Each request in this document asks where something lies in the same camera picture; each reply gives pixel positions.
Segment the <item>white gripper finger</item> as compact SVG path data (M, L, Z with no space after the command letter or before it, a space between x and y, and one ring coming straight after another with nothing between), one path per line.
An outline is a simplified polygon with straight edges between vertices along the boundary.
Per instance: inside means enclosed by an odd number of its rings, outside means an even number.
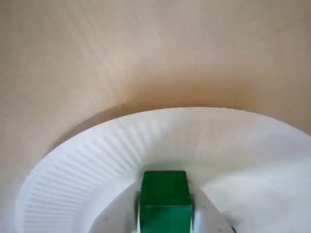
M137 185L130 185L98 215L92 233L139 233L139 198Z
M192 233L234 233L225 217L207 198L203 190L195 190L192 199Z

